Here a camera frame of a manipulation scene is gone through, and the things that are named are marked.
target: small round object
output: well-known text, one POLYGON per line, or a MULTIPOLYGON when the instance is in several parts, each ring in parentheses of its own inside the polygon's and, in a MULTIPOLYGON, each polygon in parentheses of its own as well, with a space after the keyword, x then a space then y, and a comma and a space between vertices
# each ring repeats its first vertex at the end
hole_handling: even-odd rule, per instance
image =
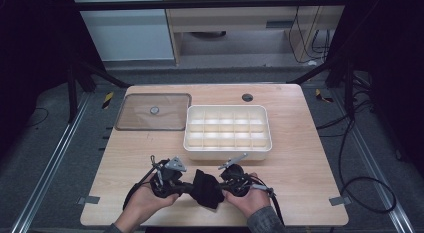
POLYGON ((157 115, 158 113, 159 113, 159 107, 153 106, 152 108, 150 108, 150 114, 157 115))
POLYGON ((248 93, 243 94, 241 96, 241 98, 246 102, 251 102, 253 100, 253 96, 251 94, 248 94, 248 93))

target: metal bracket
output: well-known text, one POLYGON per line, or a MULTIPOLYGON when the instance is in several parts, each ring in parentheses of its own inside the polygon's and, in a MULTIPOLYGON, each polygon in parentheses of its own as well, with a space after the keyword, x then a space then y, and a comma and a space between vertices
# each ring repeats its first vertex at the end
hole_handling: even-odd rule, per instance
POLYGON ((349 205, 352 203, 352 200, 349 197, 334 197, 334 198, 330 198, 329 199, 330 203, 332 206, 336 206, 336 205, 349 205))
POLYGON ((233 159, 229 159, 227 162, 225 162, 224 164, 222 164, 222 166, 218 167, 218 170, 224 169, 224 168, 228 168, 231 165, 234 165, 235 163, 241 161, 242 159, 246 158, 247 156, 249 156, 249 154, 247 153, 243 153, 243 155, 238 156, 236 158, 233 159))
POLYGON ((184 164, 181 162, 178 156, 172 158, 172 160, 166 163, 165 168, 170 170, 182 171, 182 172, 187 171, 187 168, 184 166, 184 164))
POLYGON ((85 205, 85 204, 97 204, 100 201, 100 197, 98 196, 87 196, 87 197, 80 197, 77 201, 78 205, 85 205))

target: wooden table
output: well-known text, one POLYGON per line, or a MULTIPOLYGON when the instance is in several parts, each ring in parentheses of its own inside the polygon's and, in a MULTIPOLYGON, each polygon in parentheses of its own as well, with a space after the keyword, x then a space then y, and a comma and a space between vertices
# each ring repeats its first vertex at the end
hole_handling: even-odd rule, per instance
MULTIPOLYGON (((344 205, 332 206, 339 196, 333 174, 315 129, 302 89, 298 85, 153 85, 133 86, 132 93, 189 93, 192 105, 262 105, 268 113, 272 150, 263 161, 242 161, 245 172, 256 172, 273 187, 287 226, 342 226, 348 222, 344 205), (244 102, 241 96, 253 95, 244 102)), ((184 131, 113 130, 97 171, 90 196, 98 204, 86 204, 84 225, 109 225, 122 212, 129 189, 151 169, 156 160, 179 156, 188 171, 180 180, 192 182, 196 169, 219 181, 222 161, 193 161, 183 148, 184 131)), ((199 206, 183 194, 173 206, 161 209, 146 226, 244 226, 246 219, 223 202, 216 211, 199 206)))

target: white cabinet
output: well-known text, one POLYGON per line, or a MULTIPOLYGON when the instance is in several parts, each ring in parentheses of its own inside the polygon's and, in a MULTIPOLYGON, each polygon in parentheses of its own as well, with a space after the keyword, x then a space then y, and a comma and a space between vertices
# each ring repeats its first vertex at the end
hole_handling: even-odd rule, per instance
MULTIPOLYGON (((143 0, 75 0, 110 1, 143 0)), ((164 10, 82 11, 81 15, 105 63, 174 60, 164 10)))

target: black cloth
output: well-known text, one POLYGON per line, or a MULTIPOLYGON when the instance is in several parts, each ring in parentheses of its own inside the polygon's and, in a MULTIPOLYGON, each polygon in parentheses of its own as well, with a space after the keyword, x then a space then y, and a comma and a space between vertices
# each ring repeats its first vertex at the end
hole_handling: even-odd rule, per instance
POLYGON ((196 170, 193 186, 190 196, 201 206, 216 209, 224 201, 219 182, 212 175, 196 170))

